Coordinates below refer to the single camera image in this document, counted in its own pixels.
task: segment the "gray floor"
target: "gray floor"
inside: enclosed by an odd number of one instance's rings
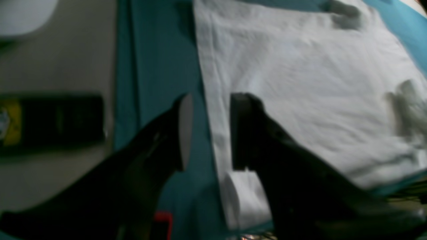
[[[111,151],[115,0],[60,0],[49,23],[0,52],[0,94],[98,91],[106,105],[105,144],[71,152],[0,159],[0,211],[51,197]]]

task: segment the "yellow label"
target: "yellow label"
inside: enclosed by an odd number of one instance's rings
[[[0,131],[3,146],[17,145],[21,141],[22,108],[18,100],[0,100]]]

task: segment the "teal fabric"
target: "teal fabric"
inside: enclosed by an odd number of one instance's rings
[[[318,12],[326,0],[246,0],[266,6]],[[427,22],[399,0],[366,0],[427,72]],[[226,228],[214,157],[190,1],[119,0],[115,147],[124,146],[150,120],[184,92],[194,97],[194,127],[188,170],[175,174],[158,208],[173,214],[173,239],[224,239]],[[386,194],[407,183],[373,193]],[[271,223],[260,229],[271,227]]]

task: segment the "red object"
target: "red object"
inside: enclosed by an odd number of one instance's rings
[[[170,212],[156,212],[154,215],[154,222],[167,222],[167,240],[170,240],[172,233],[172,213]]]

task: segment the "white towel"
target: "white towel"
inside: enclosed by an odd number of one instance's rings
[[[426,167],[403,138],[387,93],[407,79],[426,82],[379,14],[359,0],[331,12],[272,9],[233,0],[196,0],[197,47],[216,169],[228,227],[269,220],[253,173],[233,172],[229,99],[260,97],[268,114],[301,145],[363,188]]]

